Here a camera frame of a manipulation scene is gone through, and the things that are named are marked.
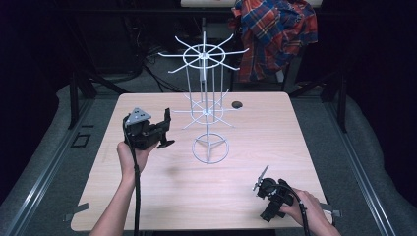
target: gray floor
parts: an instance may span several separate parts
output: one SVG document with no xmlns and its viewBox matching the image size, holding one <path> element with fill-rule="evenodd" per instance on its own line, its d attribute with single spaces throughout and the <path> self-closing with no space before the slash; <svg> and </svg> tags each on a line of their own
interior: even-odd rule
<svg viewBox="0 0 417 236">
<path fill-rule="evenodd" d="M 187 89 L 185 72 L 168 74 L 181 61 L 149 58 L 149 68 L 160 78 L 178 88 Z M 287 91 L 297 89 L 291 71 Z M 224 87 L 229 85 L 229 72 L 224 72 Z M 217 72 L 216 89 L 221 86 Z M 157 83 L 147 72 L 116 85 L 131 92 L 160 92 Z M 86 235 L 74 232 L 70 214 L 77 206 L 89 171 L 112 114 L 117 94 L 100 85 L 96 99 L 80 95 L 81 120 L 73 130 L 70 124 L 69 88 L 58 93 L 59 110 L 28 167 L 0 207 L 0 235 Z M 280 90 L 274 78 L 265 83 L 235 85 L 238 90 Z M 394 188 L 384 171 L 384 157 L 374 132 L 356 103 L 348 99 L 347 134 L 334 123 L 334 105 L 322 103 L 321 88 L 293 98 L 309 152 L 315 164 L 325 194 L 330 203 L 343 211 L 336 220 L 342 235 L 417 235 L 417 210 Z M 77 136 L 88 135 L 85 147 L 76 147 Z M 276 230 L 276 235 L 303 235 L 299 229 Z"/>
</svg>

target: table top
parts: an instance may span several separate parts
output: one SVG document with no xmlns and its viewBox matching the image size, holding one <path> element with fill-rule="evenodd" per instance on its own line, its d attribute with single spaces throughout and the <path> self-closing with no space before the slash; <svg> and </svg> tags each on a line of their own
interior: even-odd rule
<svg viewBox="0 0 417 236">
<path fill-rule="evenodd" d="M 182 7 L 233 7 L 236 0 L 181 0 Z M 313 7 L 322 6 L 323 0 L 307 0 Z"/>
<path fill-rule="evenodd" d="M 209 129 L 227 140 L 229 151 L 216 164 L 202 163 L 193 156 L 193 142 L 206 133 L 207 127 L 192 123 L 189 112 L 180 112 L 190 110 L 188 95 L 127 93 L 119 97 L 80 199 L 80 205 L 89 203 L 89 209 L 75 214 L 73 230 L 90 231 L 114 195 L 121 178 L 116 146 L 124 139 L 122 120 L 135 107 L 150 114 L 152 124 L 162 121 L 169 107 L 172 121 L 167 138 L 175 140 L 170 147 L 155 149 L 142 173 L 141 230 L 299 227 L 289 216 L 277 216 L 270 222 L 260 218 L 268 200 L 256 197 L 252 188 L 267 165 L 264 178 L 284 179 L 291 187 L 307 190 L 326 202 L 286 93 L 224 94 L 223 112 L 217 112 L 224 122 L 212 124 Z M 192 98 L 200 97 L 193 93 Z M 233 101 L 241 101 L 243 107 L 233 109 Z M 223 153 L 222 147 L 215 147 L 212 159 Z M 127 230 L 134 229 L 134 211 L 135 197 L 126 220 Z"/>
</svg>

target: cloth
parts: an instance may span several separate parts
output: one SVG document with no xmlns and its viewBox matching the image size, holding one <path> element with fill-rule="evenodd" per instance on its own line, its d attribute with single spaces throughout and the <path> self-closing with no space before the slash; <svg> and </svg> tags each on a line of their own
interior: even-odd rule
<svg viewBox="0 0 417 236">
<path fill-rule="evenodd" d="M 317 17 L 304 0 L 237 0 L 244 49 L 238 82 L 264 79 L 284 68 L 300 47 L 318 41 Z"/>
</svg>

